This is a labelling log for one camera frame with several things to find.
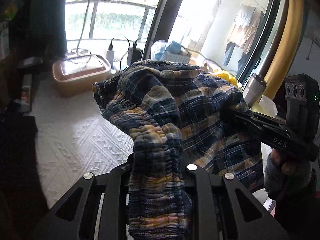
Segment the plastic storage box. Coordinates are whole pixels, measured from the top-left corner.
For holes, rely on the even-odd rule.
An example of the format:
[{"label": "plastic storage box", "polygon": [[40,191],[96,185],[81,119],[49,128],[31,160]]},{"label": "plastic storage box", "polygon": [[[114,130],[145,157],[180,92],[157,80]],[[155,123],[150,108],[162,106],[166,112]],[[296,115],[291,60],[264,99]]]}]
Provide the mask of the plastic storage box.
[{"label": "plastic storage box", "polygon": [[56,89],[71,97],[92,89],[92,84],[112,77],[110,63],[99,55],[57,61],[52,66]]}]

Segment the gloved hand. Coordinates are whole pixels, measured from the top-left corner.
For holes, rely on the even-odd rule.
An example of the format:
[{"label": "gloved hand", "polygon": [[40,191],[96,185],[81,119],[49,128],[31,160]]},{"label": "gloved hand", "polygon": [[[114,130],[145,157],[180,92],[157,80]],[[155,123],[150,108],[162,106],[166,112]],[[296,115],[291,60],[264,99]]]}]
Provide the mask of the gloved hand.
[{"label": "gloved hand", "polygon": [[276,149],[268,156],[264,185],[271,199],[280,200],[304,187],[311,180],[311,162],[289,160]]}]

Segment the blue plaid cloth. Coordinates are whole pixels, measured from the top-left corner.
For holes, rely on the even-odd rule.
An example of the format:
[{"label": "blue plaid cloth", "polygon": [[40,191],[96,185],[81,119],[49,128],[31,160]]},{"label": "blue plaid cloth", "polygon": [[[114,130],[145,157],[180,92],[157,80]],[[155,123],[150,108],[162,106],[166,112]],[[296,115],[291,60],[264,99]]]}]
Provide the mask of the blue plaid cloth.
[{"label": "blue plaid cloth", "polygon": [[102,116],[133,138],[129,232],[135,239],[185,239],[190,203],[181,158],[250,190],[263,188],[260,142],[220,119],[248,113],[242,93],[198,66],[142,61],[93,85]]}]

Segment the white blanket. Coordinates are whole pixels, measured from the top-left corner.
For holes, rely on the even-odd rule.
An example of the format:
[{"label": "white blanket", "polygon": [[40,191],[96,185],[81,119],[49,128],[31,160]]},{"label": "white blanket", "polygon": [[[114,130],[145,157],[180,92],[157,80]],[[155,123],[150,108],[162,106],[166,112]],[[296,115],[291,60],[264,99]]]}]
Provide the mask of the white blanket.
[{"label": "white blanket", "polygon": [[62,98],[51,75],[36,76],[33,89],[38,173],[51,208],[85,172],[100,175],[125,163],[133,141],[102,118],[92,91]]}]

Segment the dark curtain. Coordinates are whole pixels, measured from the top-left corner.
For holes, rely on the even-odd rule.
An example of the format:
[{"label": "dark curtain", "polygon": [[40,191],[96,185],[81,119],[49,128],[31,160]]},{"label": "dark curtain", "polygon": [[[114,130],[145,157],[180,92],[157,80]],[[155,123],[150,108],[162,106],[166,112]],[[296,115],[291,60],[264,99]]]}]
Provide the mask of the dark curtain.
[{"label": "dark curtain", "polygon": [[30,40],[38,54],[43,54],[45,48],[59,57],[67,52],[65,1],[31,0]]}]

